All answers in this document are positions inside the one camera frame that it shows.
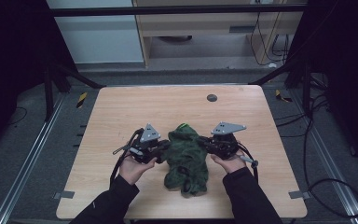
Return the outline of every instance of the table surface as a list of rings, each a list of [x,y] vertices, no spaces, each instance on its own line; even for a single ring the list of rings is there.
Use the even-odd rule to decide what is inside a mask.
[[[209,94],[215,94],[217,101],[209,102]],[[72,199],[61,198],[57,217],[74,218],[109,188],[110,175],[121,154],[112,152],[126,145],[135,130],[150,123],[163,140],[185,122],[199,135],[212,136],[211,130],[220,121],[247,126],[235,136],[259,161],[259,185],[279,216],[304,217],[304,201],[291,199],[288,194],[297,191],[298,184],[264,92],[251,85],[101,89],[65,186],[75,195]],[[156,164],[137,182],[141,192],[132,201],[126,218],[232,218],[231,203],[222,183],[226,173],[209,155],[206,162],[208,190],[188,198],[180,190],[164,187],[169,166],[166,162]]]

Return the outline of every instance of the green cloth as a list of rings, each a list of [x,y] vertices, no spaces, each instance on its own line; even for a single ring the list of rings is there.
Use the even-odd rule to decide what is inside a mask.
[[[163,160],[170,166],[164,185],[167,189],[180,188],[183,194],[195,195],[206,191],[208,168],[205,158],[207,152],[197,143],[199,135],[188,124],[181,124],[169,132],[171,145],[164,153]]]

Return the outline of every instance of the black jacket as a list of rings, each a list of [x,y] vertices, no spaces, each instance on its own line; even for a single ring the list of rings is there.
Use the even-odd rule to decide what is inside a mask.
[[[282,223],[274,207],[255,182],[248,168],[242,168],[223,178],[236,223]],[[118,224],[122,223],[138,188],[118,175],[111,189],[100,194],[71,224]]]

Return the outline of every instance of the wire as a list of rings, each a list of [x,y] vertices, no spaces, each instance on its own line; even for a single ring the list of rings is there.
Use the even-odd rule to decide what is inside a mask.
[[[302,119],[302,118],[304,118],[304,117],[306,117],[305,114],[301,115],[301,116],[298,117],[298,118],[295,118],[295,119],[292,119],[292,120],[290,120],[290,121],[287,121],[287,122],[285,122],[285,123],[277,124],[276,126],[277,126],[277,127],[282,127],[282,126],[284,126],[284,125],[288,125],[288,124],[294,123],[294,122],[296,122],[296,121],[298,121],[298,120],[300,120],[300,119]]]
[[[302,137],[305,134],[299,134],[299,135],[280,135],[281,138],[290,138],[290,137]]]
[[[28,114],[27,109],[25,109],[24,107],[18,106],[18,107],[16,107],[16,109],[22,109],[25,113],[24,113],[24,115],[22,115],[22,117],[21,117],[20,119],[11,122],[11,123],[9,123],[8,125],[13,125],[13,124],[16,124],[16,123],[22,121],[22,120],[27,116],[27,114]]]
[[[254,36],[254,33],[255,33],[255,29],[256,27],[258,28],[258,33],[260,34],[260,39],[261,39],[261,42],[263,44],[263,50],[264,50],[264,53],[266,54],[266,56],[270,59],[270,62],[269,63],[260,63],[257,59],[256,59],[256,62],[258,65],[268,65],[270,63],[276,63],[278,62],[279,60],[274,60],[274,59],[271,59],[267,53],[267,48],[266,48],[266,44],[264,43],[264,39],[263,39],[263,36],[261,35],[261,30],[260,30],[260,25],[259,25],[259,19],[260,19],[260,12],[257,12],[257,19],[255,21],[255,28],[254,30],[252,31],[252,34],[251,34],[251,49],[252,49],[252,52],[255,56],[255,49],[253,48],[253,36]]]
[[[277,119],[274,119],[274,120],[278,120],[278,119],[288,119],[288,118],[292,118],[292,117],[300,116],[300,115],[304,115],[304,113],[289,115],[289,116],[282,117],[282,118],[277,118]]]
[[[313,82],[314,85],[316,85],[317,88],[319,88],[320,90],[323,91],[327,91],[327,85],[325,84],[324,81],[324,74],[322,74],[322,81],[319,80],[318,78],[314,77],[313,75],[310,76],[311,81]]]
[[[144,131],[143,128],[136,130],[136,131],[133,133],[132,137],[130,138],[130,141],[127,143],[126,146],[121,147],[121,148],[119,148],[118,150],[115,150],[115,151],[113,152],[113,154],[116,154],[116,153],[119,152],[120,149],[123,149],[123,151],[124,151],[123,154],[121,154],[121,156],[118,158],[118,160],[117,160],[117,162],[116,162],[116,165],[115,165],[115,168],[113,169],[113,172],[112,172],[112,174],[110,175],[110,184],[112,184],[112,183],[113,183],[113,180],[116,178],[117,171],[118,171],[118,168],[121,166],[121,163],[123,163],[124,159],[125,159],[127,156],[129,156],[129,155],[127,155],[127,152],[128,152],[128,151],[130,150],[130,148],[131,148],[131,144],[132,144],[132,142],[133,142],[133,139],[135,138],[135,136],[141,134],[143,131]]]
[[[284,47],[283,49],[279,50],[275,49],[278,37],[279,35],[275,35],[274,41],[272,42],[271,51],[273,55],[281,57],[281,64],[284,65],[286,63],[287,54],[289,53],[289,35],[285,35]]]
[[[255,181],[258,183],[258,171],[257,171],[257,161],[252,157],[251,153],[249,152],[248,148],[244,146],[242,143],[238,142],[239,148],[248,155],[248,157],[253,161],[252,162],[252,169],[254,171]]]
[[[345,218],[356,218],[358,217],[358,214],[356,215],[347,215],[347,214],[342,214],[342,213],[339,213],[338,211],[332,209],[331,207],[327,206],[325,203],[323,203],[323,201],[315,194],[314,191],[312,191],[314,189],[314,187],[318,186],[319,184],[323,183],[323,182],[338,182],[340,184],[343,184],[345,186],[347,186],[348,188],[350,188],[355,194],[356,196],[358,197],[358,192],[351,186],[349,185],[348,183],[346,182],[343,182],[342,180],[338,180],[338,179],[335,179],[335,178],[324,178],[324,179],[321,179],[315,183],[313,183],[312,185],[310,184],[310,181],[309,181],[309,177],[308,177],[308,172],[307,172],[307,139],[308,139],[308,133],[310,132],[310,129],[312,128],[312,125],[313,125],[313,116],[312,114],[315,112],[315,109],[319,109],[321,106],[323,105],[327,105],[327,101],[324,100],[324,101],[321,101],[319,104],[317,105],[314,105],[316,100],[320,97],[324,96],[324,94],[321,94],[319,95],[318,97],[315,98],[315,100],[312,102],[312,106],[311,106],[311,117],[310,117],[310,120],[309,120],[309,124],[307,126],[307,130],[306,130],[306,133],[304,135],[304,142],[303,142],[303,171],[304,171],[304,177],[305,177],[305,181],[307,183],[307,187],[308,187],[308,192],[311,193],[311,195],[315,198],[315,200],[321,204],[324,208],[326,208],[327,210],[329,210],[330,212],[332,212],[333,214],[337,215],[337,216],[340,216],[340,217],[345,217]]]

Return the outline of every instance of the black curtain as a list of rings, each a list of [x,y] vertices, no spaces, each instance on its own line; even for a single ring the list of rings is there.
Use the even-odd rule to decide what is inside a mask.
[[[358,0],[309,0],[309,4],[328,7],[304,12],[289,58],[308,59],[311,72],[326,74],[328,100],[358,155]],[[301,75],[294,69],[289,79],[296,84]]]
[[[45,0],[0,0],[0,132],[16,109],[17,96],[43,83],[50,63],[77,71]]]

